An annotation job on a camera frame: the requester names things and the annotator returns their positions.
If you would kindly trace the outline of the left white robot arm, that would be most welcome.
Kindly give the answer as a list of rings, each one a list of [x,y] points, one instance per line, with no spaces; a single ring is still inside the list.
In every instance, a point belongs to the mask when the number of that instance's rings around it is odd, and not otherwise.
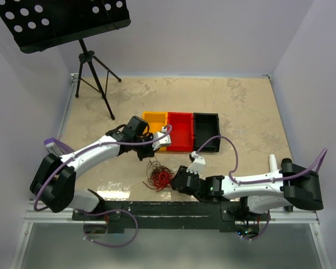
[[[84,211],[93,220],[105,213],[101,198],[92,190],[76,190],[76,180],[85,172],[108,159],[131,150],[140,160],[153,157],[159,143],[151,141],[158,137],[155,133],[145,133],[148,123],[138,116],[131,117],[128,124],[109,130],[98,141],[85,148],[62,156],[48,154],[43,158],[30,191],[53,212],[65,208]]]

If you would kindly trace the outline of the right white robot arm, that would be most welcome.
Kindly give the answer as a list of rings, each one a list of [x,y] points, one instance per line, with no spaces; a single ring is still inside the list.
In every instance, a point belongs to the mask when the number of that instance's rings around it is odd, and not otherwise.
[[[241,198],[238,213],[251,220],[273,208],[293,206],[300,210],[324,208],[318,172],[283,159],[280,169],[267,174],[236,177],[214,175],[201,179],[181,166],[171,180],[173,190],[200,202],[215,203]]]

